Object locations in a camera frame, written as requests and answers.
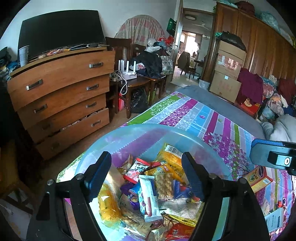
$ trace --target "black tv screen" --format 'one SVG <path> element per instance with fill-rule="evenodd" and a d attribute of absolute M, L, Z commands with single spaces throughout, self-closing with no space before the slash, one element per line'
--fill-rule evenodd
<path fill-rule="evenodd" d="M 29 45 L 32 59 L 53 49 L 91 43 L 105 43 L 98 11 L 66 10 L 24 20 L 18 49 Z"/>

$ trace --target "gray bed sheet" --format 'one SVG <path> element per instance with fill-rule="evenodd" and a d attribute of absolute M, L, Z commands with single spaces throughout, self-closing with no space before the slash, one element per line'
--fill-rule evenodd
<path fill-rule="evenodd" d="M 204 90 L 196 85 L 189 85 L 180 88 L 177 91 L 210 107 L 212 110 L 230 119 L 232 122 L 245 129 L 254 137 L 265 139 L 263 129 L 258 121 L 234 105 L 210 93 L 209 91 Z"/>

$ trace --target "drawer handle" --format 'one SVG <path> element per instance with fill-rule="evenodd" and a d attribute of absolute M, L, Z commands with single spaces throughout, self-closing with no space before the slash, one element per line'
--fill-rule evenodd
<path fill-rule="evenodd" d="M 93 86 L 88 86 L 87 88 L 86 88 L 86 90 L 93 90 L 93 89 L 96 89 L 96 88 L 98 88 L 99 87 L 99 84 L 95 84 L 95 85 L 93 85 Z"/>
<path fill-rule="evenodd" d="M 95 106 L 96 105 L 96 101 L 94 102 L 94 103 L 92 103 L 92 104 L 87 104 L 85 107 L 86 108 L 89 108 L 89 107 L 93 107 L 93 106 Z"/>
<path fill-rule="evenodd" d="M 39 85 L 42 85 L 42 84 L 43 84 L 43 79 L 40 79 L 40 80 L 38 80 L 37 82 L 35 82 L 35 83 L 31 84 L 31 85 L 27 85 L 26 90 L 31 90 L 31 89 L 39 86 Z"/>
<path fill-rule="evenodd" d="M 48 128 L 50 128 L 50 123 L 46 124 L 45 126 L 42 127 L 42 130 L 45 131 L 47 130 Z"/>
<path fill-rule="evenodd" d="M 104 65 L 103 62 L 99 62 L 99 63 L 97 63 L 97 64 L 89 64 L 89 67 L 90 67 L 90 68 L 94 68 L 94 67 L 100 67 L 100 66 L 103 66 L 103 65 Z"/>
<path fill-rule="evenodd" d="M 35 109 L 35 110 L 34 110 L 34 113 L 37 114 L 37 113 L 39 113 L 39 112 L 45 110 L 46 108 L 47 108 L 47 104 L 41 106 L 41 107 L 38 108 L 38 109 Z"/>
<path fill-rule="evenodd" d="M 61 144 L 59 142 L 55 142 L 54 144 L 52 144 L 51 149 L 57 149 Z"/>
<path fill-rule="evenodd" d="M 91 124 L 91 127 L 94 127 L 96 124 L 99 124 L 99 123 L 101 123 L 101 120 L 98 120 L 98 121 L 96 121 L 95 123 L 92 123 L 92 124 Z"/>

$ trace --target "floral striped tablecloth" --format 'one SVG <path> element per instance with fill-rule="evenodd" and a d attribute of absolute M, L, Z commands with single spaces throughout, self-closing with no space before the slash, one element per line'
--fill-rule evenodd
<path fill-rule="evenodd" d="M 201 102 L 179 92 L 167 96 L 123 126 L 142 123 L 173 126 L 201 138 L 222 158 L 221 161 L 228 166 L 234 180 L 255 168 L 249 159 L 254 136 Z M 57 181 L 70 180 L 82 156 L 83 153 L 65 168 L 58 175 Z M 270 209 L 275 207 L 278 200 L 286 198 L 286 225 L 295 199 L 292 179 L 282 170 L 273 170 L 273 179 L 272 184 L 257 192 L 256 196 L 260 204 L 266 199 Z M 272 235 L 271 240 L 276 237 L 277 234 Z"/>

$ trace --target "paper cup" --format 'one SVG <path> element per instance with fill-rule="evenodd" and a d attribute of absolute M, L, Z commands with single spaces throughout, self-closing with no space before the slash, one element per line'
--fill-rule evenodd
<path fill-rule="evenodd" d="M 20 55 L 20 66 L 23 67 L 28 63 L 28 53 L 29 53 L 29 45 L 24 46 L 19 49 Z"/>

